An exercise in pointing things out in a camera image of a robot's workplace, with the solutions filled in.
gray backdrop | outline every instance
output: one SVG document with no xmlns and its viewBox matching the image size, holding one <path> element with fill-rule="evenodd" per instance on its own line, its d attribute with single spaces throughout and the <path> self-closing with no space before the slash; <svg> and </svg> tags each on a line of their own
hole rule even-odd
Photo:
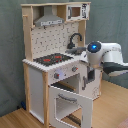
<svg viewBox="0 0 128 128">
<path fill-rule="evenodd" d="M 20 4 L 68 2 L 68 0 L 0 0 L 0 116 L 16 110 L 25 101 L 22 60 L 25 58 Z M 91 0 L 86 43 L 117 42 L 128 62 L 128 1 Z M 128 88 L 128 74 L 103 79 Z"/>
</svg>

red burner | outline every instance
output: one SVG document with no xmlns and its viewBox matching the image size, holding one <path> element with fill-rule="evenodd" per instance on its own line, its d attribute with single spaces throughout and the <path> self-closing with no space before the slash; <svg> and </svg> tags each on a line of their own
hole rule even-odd
<svg viewBox="0 0 128 128">
<path fill-rule="evenodd" d="M 45 62 L 49 62 L 49 61 L 51 61 L 51 60 L 50 60 L 50 59 L 44 59 L 44 61 L 45 61 Z"/>
<path fill-rule="evenodd" d="M 55 56 L 55 58 L 62 58 L 62 56 Z"/>
</svg>

cabinet door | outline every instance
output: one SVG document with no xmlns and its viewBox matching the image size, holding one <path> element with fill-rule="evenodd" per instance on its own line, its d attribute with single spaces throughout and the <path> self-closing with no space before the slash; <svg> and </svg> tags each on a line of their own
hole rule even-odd
<svg viewBox="0 0 128 128">
<path fill-rule="evenodd" d="M 66 20 L 80 20 L 82 19 L 82 4 L 67 5 Z"/>
<path fill-rule="evenodd" d="M 56 87 L 49 87 L 50 124 L 56 128 L 76 128 L 61 121 L 62 118 L 82 108 L 81 128 L 91 128 L 92 99 Z"/>
</svg>

open door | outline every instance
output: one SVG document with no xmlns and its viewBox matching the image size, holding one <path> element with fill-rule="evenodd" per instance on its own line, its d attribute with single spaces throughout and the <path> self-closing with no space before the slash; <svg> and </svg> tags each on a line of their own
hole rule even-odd
<svg viewBox="0 0 128 128">
<path fill-rule="evenodd" d="M 91 128 L 93 100 L 70 91 L 49 87 L 50 124 L 55 128 L 76 128 L 61 121 L 62 118 L 82 109 L 81 128 Z"/>
</svg>

toy kitchen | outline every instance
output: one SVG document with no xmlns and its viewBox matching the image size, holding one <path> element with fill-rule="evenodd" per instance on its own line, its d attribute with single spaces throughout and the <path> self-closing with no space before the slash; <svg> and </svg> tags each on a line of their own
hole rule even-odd
<svg viewBox="0 0 128 128">
<path fill-rule="evenodd" d="M 102 72 L 81 61 L 86 53 L 90 2 L 22 4 L 26 109 L 45 128 L 76 128 L 63 119 L 79 109 L 91 128 Z"/>
</svg>

